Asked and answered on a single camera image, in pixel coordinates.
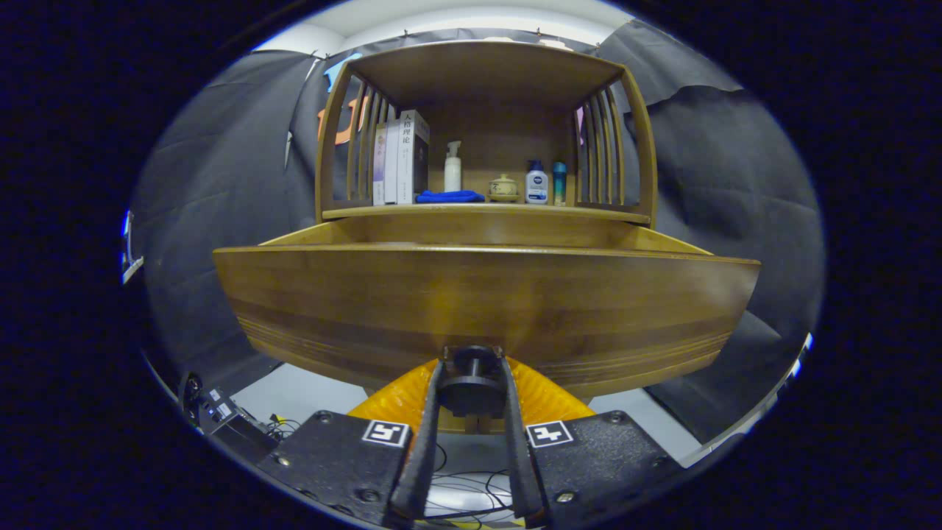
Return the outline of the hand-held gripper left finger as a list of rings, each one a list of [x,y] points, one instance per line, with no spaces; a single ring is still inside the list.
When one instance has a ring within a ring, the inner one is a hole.
[[[445,367],[422,366],[418,426],[320,410],[257,467],[300,502],[357,528],[408,528],[424,518],[433,480]]]

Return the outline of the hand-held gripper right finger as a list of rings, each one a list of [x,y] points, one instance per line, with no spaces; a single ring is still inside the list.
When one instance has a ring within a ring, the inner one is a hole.
[[[666,493],[680,477],[681,465],[622,410],[525,423],[507,358],[500,368],[511,509],[528,528],[602,526]]]

